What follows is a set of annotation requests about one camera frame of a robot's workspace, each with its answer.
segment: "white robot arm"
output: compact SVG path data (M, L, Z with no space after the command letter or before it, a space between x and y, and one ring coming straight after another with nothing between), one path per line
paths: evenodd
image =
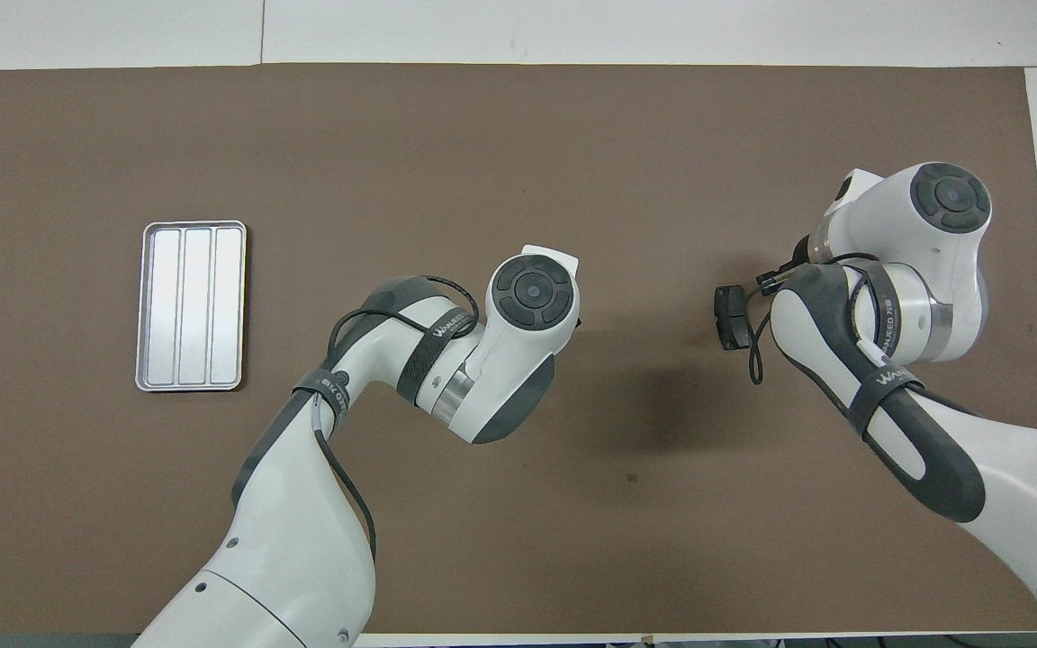
M222 546L135 645L353 645L374 600L373 538L367 545L328 467L330 434L377 381L467 442L506 438L546 391L577 327L577 265L523 248L487 284L485 327L435 278L379 286L335 344L340 320L328 358L297 383L243 464Z
M902 365L966 353L990 195L965 169L851 172L807 258L766 275L770 331L910 495L979 538L1037 597L1037 430L988 421Z

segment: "gray circular button pad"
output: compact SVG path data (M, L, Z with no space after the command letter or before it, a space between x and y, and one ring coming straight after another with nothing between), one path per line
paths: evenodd
M524 255L502 264L491 286L502 316L526 331L559 325L576 299L570 274L543 255Z
M966 234L991 218L991 196L982 181L961 166L924 164L910 180L910 202L930 225Z

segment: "round center button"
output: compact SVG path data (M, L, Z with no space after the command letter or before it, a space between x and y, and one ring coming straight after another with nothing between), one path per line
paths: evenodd
M950 210L966 210L975 204L975 190L958 177L945 177L934 186L934 200Z
M538 272L528 272L518 276L515 282L515 299L527 308L542 308L555 295L555 286Z

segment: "brown mat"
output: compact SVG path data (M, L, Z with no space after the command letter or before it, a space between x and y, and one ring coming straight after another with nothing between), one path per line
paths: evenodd
M524 243L579 256L583 287L526 426L466 446L380 386L342 427L379 523L368 631L1037 630L769 340L753 387L713 332L716 284L785 261L849 169L929 160L990 186L992 316L917 373L1037 426L1019 69L0 72L0 631L140 630L334 320L389 276L481 294ZM140 392L141 230L228 218L251 228L246 386Z

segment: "silver metal tray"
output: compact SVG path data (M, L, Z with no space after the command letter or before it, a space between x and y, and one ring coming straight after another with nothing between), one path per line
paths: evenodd
M243 381L247 226L152 222L143 230L135 385L233 390Z

